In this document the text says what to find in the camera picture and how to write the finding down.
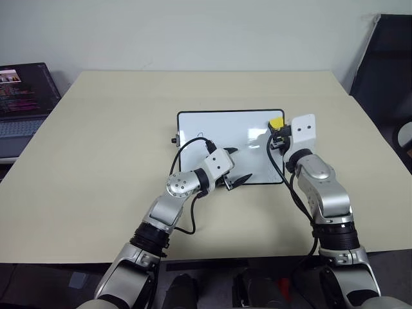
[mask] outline silver robot arm segment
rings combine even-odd
[[[156,276],[151,273],[165,256],[163,249],[169,246],[169,235],[182,215],[185,201],[194,194],[204,196],[213,191],[216,181],[233,167],[229,153],[216,149],[197,169],[170,175],[165,192],[153,202],[135,235],[104,274],[95,299],[121,309],[144,308],[155,286]]]
[[[274,142],[286,145],[285,166],[295,173],[308,198],[313,234],[326,261],[320,274],[326,302],[334,309],[361,308],[367,299],[379,297],[380,290],[365,248],[359,244],[348,193],[336,180],[333,167],[314,154],[315,116],[294,118],[278,131]]]

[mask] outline black cable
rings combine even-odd
[[[196,232],[196,223],[194,222],[193,210],[194,210],[194,203],[196,202],[198,198],[199,198],[199,194],[194,197],[194,199],[192,200],[192,204],[191,204],[192,231],[189,232],[188,230],[182,229],[181,227],[174,227],[175,230],[179,230],[180,232],[183,232],[188,235],[193,235]]]
[[[160,260],[161,260],[161,259],[159,259],[159,263],[157,264],[156,269],[154,270],[154,273],[153,273],[153,276],[154,276],[154,278],[153,278],[153,280],[154,280],[153,289],[152,289],[152,292],[151,292],[151,294],[150,294],[149,301],[147,302],[147,307],[146,307],[146,309],[151,309],[151,308],[153,307],[153,303],[155,302],[155,296],[156,296],[156,290],[157,290],[157,282],[158,282],[159,271],[160,271]]]
[[[0,301],[3,300],[3,297],[6,295],[8,288],[9,288],[10,285],[12,284],[12,279],[13,279],[13,275],[14,275],[14,272],[15,272],[16,268],[17,268],[17,264],[14,264],[13,270],[12,270],[12,272],[10,273],[10,277],[8,278],[8,281],[7,281],[7,284],[6,284],[6,286],[5,286],[5,289],[3,290],[3,293],[1,293],[1,295],[0,295]]]
[[[277,173],[279,174],[279,176],[282,178],[282,181],[285,183],[285,185],[288,187],[290,194],[292,195],[292,199],[295,202],[297,208],[299,208],[299,210],[301,212],[303,212],[303,214],[309,219],[311,224],[314,224],[314,220],[312,219],[312,216],[310,215],[310,213],[308,212],[308,210],[306,209],[306,207],[304,206],[304,203],[302,202],[301,198],[297,195],[297,193],[295,192],[294,188],[292,185],[290,185],[290,183],[288,182],[288,180],[286,179],[286,177],[284,176],[283,172],[281,171],[281,169],[279,168],[279,166],[277,166],[275,160],[272,157],[272,153],[270,153],[270,143],[272,141],[272,139],[276,136],[276,133],[273,133],[272,135],[270,135],[268,142],[266,144],[266,152],[267,155],[269,157],[270,163],[272,163],[273,167],[275,168],[275,170],[277,171]]]
[[[313,302],[309,298],[307,298],[305,296],[305,294],[302,292],[302,290],[296,284],[295,274],[296,274],[297,270],[299,269],[299,267],[301,265],[303,265],[303,263],[306,262],[311,256],[313,256],[313,254],[315,253],[316,248],[317,248],[317,242],[318,242],[318,238],[315,237],[314,238],[314,243],[313,243],[312,248],[310,249],[309,253],[298,262],[298,264],[295,266],[293,271],[290,273],[290,279],[292,280],[292,286],[295,288],[296,292],[312,307],[312,309],[316,309],[316,306],[313,304]]]
[[[312,218],[312,216],[310,215],[310,213],[308,212],[308,209],[306,209],[306,207],[304,206],[302,200],[300,199],[300,197],[297,195],[295,189],[294,189],[294,179],[295,179],[295,173],[292,173],[292,175],[290,176],[290,181],[288,182],[286,177],[284,176],[283,172],[281,171],[281,169],[279,168],[279,166],[277,166],[275,160],[272,157],[272,154],[270,153],[270,143],[272,141],[272,139],[276,136],[276,133],[273,133],[270,135],[268,142],[266,144],[266,152],[267,155],[269,157],[270,163],[272,163],[273,167],[275,168],[275,170],[277,171],[277,173],[280,175],[280,177],[282,178],[282,181],[285,183],[285,185],[288,187],[290,194],[292,196],[292,199],[294,201],[294,203],[296,204],[297,208],[299,208],[299,210],[309,219],[310,224],[313,226],[315,224],[314,219]],[[295,280],[295,273],[297,272],[297,270],[299,269],[299,267],[301,265],[303,265],[304,262],[306,262],[311,256],[313,256],[313,254],[316,251],[317,248],[317,244],[318,244],[319,239],[317,237],[314,238],[314,243],[312,245],[312,248],[310,249],[309,253],[303,257],[298,264],[294,267],[294,269],[292,270],[291,274],[290,274],[290,278],[292,280],[292,286],[295,288],[296,292],[313,308],[316,309],[315,305],[313,304],[313,302],[311,302],[310,299],[308,299],[305,294],[300,290],[300,288],[296,285],[296,280]]]
[[[173,174],[173,170],[174,170],[174,166],[176,165],[176,161],[178,160],[180,153],[183,151],[183,149],[185,149],[188,145],[190,145],[191,143],[197,141],[197,140],[204,140],[205,142],[208,142],[209,140],[207,138],[204,137],[195,137],[192,140],[188,141],[186,144],[184,144],[183,146],[181,146],[181,148],[179,149],[178,153],[176,153],[176,156],[174,156],[173,159],[173,163],[172,163],[172,167],[170,168],[170,173],[169,175]]]
[[[201,136],[199,136],[199,137],[196,137],[196,138],[193,138],[192,140],[190,140],[190,141],[188,141],[186,144],[184,144],[183,146],[181,146],[181,148],[178,150],[178,152],[176,153],[176,156],[174,156],[174,159],[173,159],[173,163],[172,163],[172,167],[170,168],[170,173],[169,173],[169,175],[172,175],[173,174],[173,170],[174,170],[174,166],[176,165],[176,162],[177,162],[177,160],[178,160],[178,158],[179,158],[179,156],[180,156],[180,153],[183,151],[183,149],[185,149],[188,145],[190,145],[191,143],[193,143],[193,142],[195,142],[195,141],[197,141],[197,140],[204,140],[206,143],[210,143],[210,141],[207,139],[207,138],[204,138],[204,137],[201,137]],[[175,230],[179,230],[180,232],[183,232],[183,233],[186,233],[186,234],[189,234],[189,235],[192,235],[192,234],[194,234],[195,232],[196,232],[196,224],[195,224],[195,222],[194,222],[194,203],[196,202],[196,200],[198,199],[198,198],[200,198],[201,197],[201,195],[200,194],[198,194],[198,195],[196,195],[194,198],[193,198],[193,200],[192,200],[192,204],[191,204],[191,219],[192,219],[192,227],[193,227],[193,231],[192,232],[189,232],[189,231],[187,231],[187,230],[185,230],[185,229],[181,229],[180,227],[175,227],[174,229]],[[153,306],[153,303],[154,303],[154,301],[155,301],[155,295],[156,295],[156,290],[157,290],[157,284],[158,284],[158,277],[159,277],[159,269],[160,269],[160,260],[159,260],[159,263],[158,263],[158,265],[157,265],[157,267],[156,267],[156,269],[154,270],[154,283],[153,283],[153,289],[152,289],[152,292],[151,292],[151,294],[150,294],[150,298],[149,298],[149,301],[147,302],[147,309],[151,309],[152,308],[152,306]]]

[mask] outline black floor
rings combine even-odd
[[[288,277],[297,257],[166,261],[162,263],[154,308],[159,308],[171,281],[188,273],[199,282],[198,308],[231,308],[232,278],[245,267],[265,269],[272,277]],[[370,262],[382,295],[412,303],[412,250],[370,254]],[[32,306],[39,309],[76,308],[91,299],[101,273],[99,265],[11,265],[0,264],[0,303]],[[297,275],[305,294],[319,309],[326,308],[317,279],[319,268],[311,267]],[[82,276],[86,274],[81,288]],[[309,306],[292,289],[292,308]]]

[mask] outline white table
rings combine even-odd
[[[412,247],[411,175],[331,73],[85,71],[0,183],[0,262],[112,261],[163,192],[176,114],[250,108],[314,113],[317,153],[350,194],[360,242]],[[170,259],[305,254],[312,244],[284,185],[217,190],[195,216],[195,235],[172,234]]]

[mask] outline yellow object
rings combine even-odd
[[[274,129],[280,129],[281,127],[284,126],[283,124],[283,118],[282,117],[278,117],[278,118],[273,118],[269,120],[269,124],[271,127],[273,127]]]

